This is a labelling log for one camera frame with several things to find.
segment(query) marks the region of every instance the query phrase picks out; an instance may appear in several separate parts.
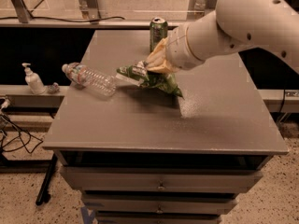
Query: plastic bottle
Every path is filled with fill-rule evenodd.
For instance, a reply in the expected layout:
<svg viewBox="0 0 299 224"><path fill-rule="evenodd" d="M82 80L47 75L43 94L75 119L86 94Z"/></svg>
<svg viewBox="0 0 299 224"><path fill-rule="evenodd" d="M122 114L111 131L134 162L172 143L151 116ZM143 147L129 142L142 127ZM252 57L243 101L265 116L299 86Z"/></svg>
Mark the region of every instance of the plastic bottle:
<svg viewBox="0 0 299 224"><path fill-rule="evenodd" d="M112 96L116 90L115 78L89 68L85 64L70 63L62 67L66 76L75 83L90 87L105 96Z"/></svg>
<svg viewBox="0 0 299 224"><path fill-rule="evenodd" d="M26 77L25 80L30 87L33 94L41 94L46 90L43 82L41 81L39 75L34 73L28 66L29 63L21 64L25 68Z"/></svg>

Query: bottle cap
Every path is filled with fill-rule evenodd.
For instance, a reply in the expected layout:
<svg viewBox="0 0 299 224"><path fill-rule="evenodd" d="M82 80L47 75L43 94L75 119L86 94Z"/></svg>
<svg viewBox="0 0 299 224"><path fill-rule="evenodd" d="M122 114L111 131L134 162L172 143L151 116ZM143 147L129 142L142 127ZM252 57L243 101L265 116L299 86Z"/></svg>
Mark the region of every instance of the bottle cap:
<svg viewBox="0 0 299 224"><path fill-rule="evenodd" d="M30 63L22 63L21 65L25 68L26 75L33 74L32 70L28 67L29 65L31 65Z"/></svg>

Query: drawer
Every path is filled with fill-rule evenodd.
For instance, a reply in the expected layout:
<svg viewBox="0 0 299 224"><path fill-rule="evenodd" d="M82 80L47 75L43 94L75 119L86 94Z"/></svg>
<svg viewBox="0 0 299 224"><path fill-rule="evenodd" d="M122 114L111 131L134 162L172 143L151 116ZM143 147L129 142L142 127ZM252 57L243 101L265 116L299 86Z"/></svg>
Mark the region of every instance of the drawer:
<svg viewBox="0 0 299 224"><path fill-rule="evenodd" d="M99 224L219 224L221 222L220 217L203 215L150 215L96 212L95 218Z"/></svg>
<svg viewBox="0 0 299 224"><path fill-rule="evenodd" d="M61 171L73 189L169 192L247 192L262 178L260 171L185 169L81 168Z"/></svg>
<svg viewBox="0 0 299 224"><path fill-rule="evenodd" d="M196 193L179 195L113 195L83 194L82 201L87 208L101 212L137 212L151 214L206 214L222 215L232 210L236 200L226 198L201 198Z"/></svg>

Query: soap dispenser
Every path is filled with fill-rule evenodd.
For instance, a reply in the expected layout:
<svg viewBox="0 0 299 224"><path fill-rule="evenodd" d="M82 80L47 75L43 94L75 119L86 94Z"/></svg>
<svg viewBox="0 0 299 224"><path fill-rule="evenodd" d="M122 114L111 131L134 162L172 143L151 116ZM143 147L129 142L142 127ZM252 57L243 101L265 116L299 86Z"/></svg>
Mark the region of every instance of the soap dispenser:
<svg viewBox="0 0 299 224"><path fill-rule="evenodd" d="M28 66L29 63L23 63L22 66L25 68L26 77L25 80L30 87L33 94L41 94L46 90L43 82L41 81L39 75L34 73Z"/></svg>

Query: table top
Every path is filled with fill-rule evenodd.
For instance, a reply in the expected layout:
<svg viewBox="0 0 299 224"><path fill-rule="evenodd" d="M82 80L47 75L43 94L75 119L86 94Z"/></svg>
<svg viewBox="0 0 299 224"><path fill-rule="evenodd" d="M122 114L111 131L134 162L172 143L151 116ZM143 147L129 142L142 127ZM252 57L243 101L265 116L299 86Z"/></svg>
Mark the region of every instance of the table top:
<svg viewBox="0 0 299 224"><path fill-rule="evenodd" d="M115 75L144 60L150 32L96 31L82 63ZM103 99L72 84L43 148L52 150L275 155L288 149L238 54L176 73L184 99L118 81Z"/></svg>

